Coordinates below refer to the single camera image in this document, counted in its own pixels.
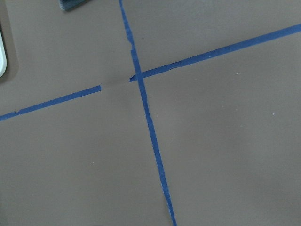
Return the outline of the grey folded cloth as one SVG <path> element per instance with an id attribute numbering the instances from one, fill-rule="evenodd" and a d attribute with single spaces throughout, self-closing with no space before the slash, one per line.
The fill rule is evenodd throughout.
<path id="1" fill-rule="evenodd" d="M 58 2 L 61 10 L 70 11 L 87 3 L 88 0 L 59 0 Z"/>

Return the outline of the cream bear tray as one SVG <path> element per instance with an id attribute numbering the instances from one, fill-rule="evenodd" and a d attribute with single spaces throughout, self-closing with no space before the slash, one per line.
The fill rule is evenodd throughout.
<path id="1" fill-rule="evenodd" d="M 3 42 L 2 33 L 0 33 L 0 77 L 3 76 L 7 68 L 7 57 Z"/>

